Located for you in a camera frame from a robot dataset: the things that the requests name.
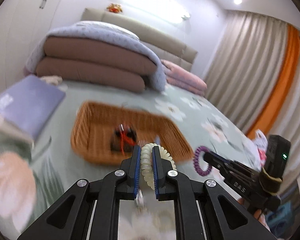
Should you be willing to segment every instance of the blue gripper pad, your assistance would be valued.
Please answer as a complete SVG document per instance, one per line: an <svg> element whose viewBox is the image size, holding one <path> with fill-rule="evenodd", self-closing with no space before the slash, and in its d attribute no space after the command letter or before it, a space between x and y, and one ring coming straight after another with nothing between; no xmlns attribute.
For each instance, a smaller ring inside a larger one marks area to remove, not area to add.
<svg viewBox="0 0 300 240"><path fill-rule="evenodd" d="M136 168L135 168L135 173L134 173L134 189L133 189L134 198L137 197L137 193L139 190L140 167L141 167L140 162L141 162L141 147L139 147L139 150L138 150Z"/></svg>
<svg viewBox="0 0 300 240"><path fill-rule="evenodd" d="M155 198L159 198L159 188L158 188L158 169L157 169L157 162L155 158L155 152L154 148L152 148L152 166L153 166L153 179L154 179L154 193L155 193Z"/></svg>

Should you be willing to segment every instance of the orange curtain stripe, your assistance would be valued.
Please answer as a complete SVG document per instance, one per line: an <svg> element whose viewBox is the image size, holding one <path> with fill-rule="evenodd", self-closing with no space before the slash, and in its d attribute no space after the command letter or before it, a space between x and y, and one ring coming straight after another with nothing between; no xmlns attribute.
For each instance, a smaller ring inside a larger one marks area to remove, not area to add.
<svg viewBox="0 0 300 240"><path fill-rule="evenodd" d="M267 103L259 114L255 123L251 126L246 136L250 139L255 138L255 130L260 129L264 134L268 134L272 128L285 98L292 85L298 59L300 55L299 31L288 25L288 43L285 59L283 61L278 80L274 86Z"/></svg>

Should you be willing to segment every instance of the red string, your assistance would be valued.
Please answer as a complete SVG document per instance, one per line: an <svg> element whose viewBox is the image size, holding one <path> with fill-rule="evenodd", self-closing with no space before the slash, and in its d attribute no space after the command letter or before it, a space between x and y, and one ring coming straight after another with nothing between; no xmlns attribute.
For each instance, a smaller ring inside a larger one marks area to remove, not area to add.
<svg viewBox="0 0 300 240"><path fill-rule="evenodd" d="M120 137L121 137L121 152L123 155L125 155L124 150L123 150L124 143L126 142L127 144L129 144L131 146L135 146L136 143L130 137L127 136L127 132L125 132L125 131L122 132L120 130Z"/></svg>

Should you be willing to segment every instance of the white spiral hair tie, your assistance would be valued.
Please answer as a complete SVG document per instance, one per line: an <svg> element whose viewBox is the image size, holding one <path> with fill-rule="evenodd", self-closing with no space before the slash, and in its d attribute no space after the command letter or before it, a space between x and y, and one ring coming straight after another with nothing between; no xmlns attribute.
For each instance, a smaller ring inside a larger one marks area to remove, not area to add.
<svg viewBox="0 0 300 240"><path fill-rule="evenodd" d="M159 146L160 149L160 156L162 159L169 160L172 164L172 168L176 171L176 165L172 160L170 154L160 145L156 143L148 143L141 149L141 173L144 176L145 181L147 184L154 190L154 179L153 179L153 171L152 171L152 160L151 160L151 153L152 148L154 146Z"/></svg>

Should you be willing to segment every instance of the curtain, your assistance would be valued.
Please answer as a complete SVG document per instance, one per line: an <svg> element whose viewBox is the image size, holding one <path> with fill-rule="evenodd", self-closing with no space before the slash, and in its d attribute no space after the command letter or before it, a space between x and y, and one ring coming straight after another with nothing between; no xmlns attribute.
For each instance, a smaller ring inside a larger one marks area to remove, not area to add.
<svg viewBox="0 0 300 240"><path fill-rule="evenodd" d="M300 173L300 57L295 78L270 134L279 134L291 142L290 155L280 191L284 191Z"/></svg>
<svg viewBox="0 0 300 240"><path fill-rule="evenodd" d="M261 130L264 134L269 133L291 88L298 65L299 55L299 31L295 27L289 25L287 50L277 83L267 103L264 105L262 112L247 132L247 137L250 139L255 137L255 130L257 129Z"/></svg>
<svg viewBox="0 0 300 240"><path fill-rule="evenodd" d="M244 133L277 82L288 25L250 12L229 12L225 34L205 79L206 98Z"/></svg>

